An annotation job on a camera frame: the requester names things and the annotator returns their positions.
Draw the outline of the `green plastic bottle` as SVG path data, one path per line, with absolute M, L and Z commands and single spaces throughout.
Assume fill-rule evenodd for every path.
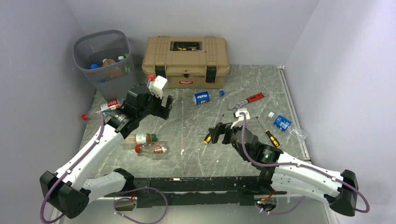
M 125 53 L 124 55 L 119 56 L 119 57 L 118 57 L 118 60 L 119 60 L 120 62 L 122 62 L 122 61 L 125 60 L 127 57 L 128 57 L 128 53 Z M 129 63 L 128 63 L 128 62 L 124 62 L 124 63 L 122 64 L 122 71 L 123 71 L 123 73 L 124 73 L 125 75 L 128 74 L 128 73 L 130 73 L 130 66 L 129 66 Z

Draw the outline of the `blue label bottle white cap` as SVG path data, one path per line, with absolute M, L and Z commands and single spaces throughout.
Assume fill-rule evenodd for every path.
M 301 129 L 298 125 L 280 114 L 270 112 L 268 117 L 273 121 L 273 125 L 282 132 L 288 132 L 298 139 L 299 142 L 304 142 L 308 137 L 307 132 Z

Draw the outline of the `orange label bottle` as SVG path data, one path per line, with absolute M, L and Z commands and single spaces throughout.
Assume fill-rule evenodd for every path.
M 117 59 L 117 61 L 115 61 L 113 59 L 105 58 L 102 60 L 102 67 L 108 67 L 108 66 L 116 64 L 117 62 L 120 62 L 120 61 L 118 59 Z M 122 66 L 114 66 L 111 68 L 107 68 L 105 70 L 105 74 L 106 74 L 106 78 L 108 80 L 125 76 L 125 74 L 122 71 Z

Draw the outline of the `clear bottle blue label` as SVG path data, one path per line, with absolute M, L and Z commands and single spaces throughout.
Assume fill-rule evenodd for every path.
M 97 69 L 98 67 L 99 67 L 99 66 L 98 66 L 96 63 L 93 63 L 93 64 L 90 65 L 90 69 L 91 69 L 91 70 Z

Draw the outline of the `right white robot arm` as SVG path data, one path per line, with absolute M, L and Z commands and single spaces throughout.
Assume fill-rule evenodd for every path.
M 353 217 L 357 212 L 358 182 L 355 172 L 342 172 L 316 167 L 299 160 L 272 145 L 261 143 L 258 137 L 243 127 L 218 123 L 209 128 L 211 142 L 230 144 L 240 155 L 260 171 L 257 187 L 264 194 L 288 191 L 316 199 L 341 215 Z

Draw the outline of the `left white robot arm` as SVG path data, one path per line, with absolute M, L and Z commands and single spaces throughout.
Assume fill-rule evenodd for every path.
M 111 149 L 120 144 L 140 122 L 153 115 L 167 119 L 172 108 L 172 96 L 168 96 L 162 106 L 163 92 L 167 83 L 153 81 L 138 84 L 127 93 L 121 107 L 101 118 L 100 128 L 89 142 L 65 165 L 52 173 L 46 171 L 40 177 L 44 200 L 40 208 L 40 219 L 44 224 L 58 221 L 46 220 L 44 208 L 51 204 L 61 212 L 60 217 L 75 218 L 87 205 L 99 197 L 119 192 L 128 196 L 134 191 L 150 190 L 150 187 L 137 188 L 134 176 L 122 168 L 115 169 L 101 178 L 89 180 L 91 169 L 108 155 Z

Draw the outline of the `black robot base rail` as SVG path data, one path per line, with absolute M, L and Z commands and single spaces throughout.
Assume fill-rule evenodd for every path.
M 109 196 L 136 200 L 138 208 L 169 205 L 238 204 L 250 206 L 275 190 L 259 176 L 129 178 Z

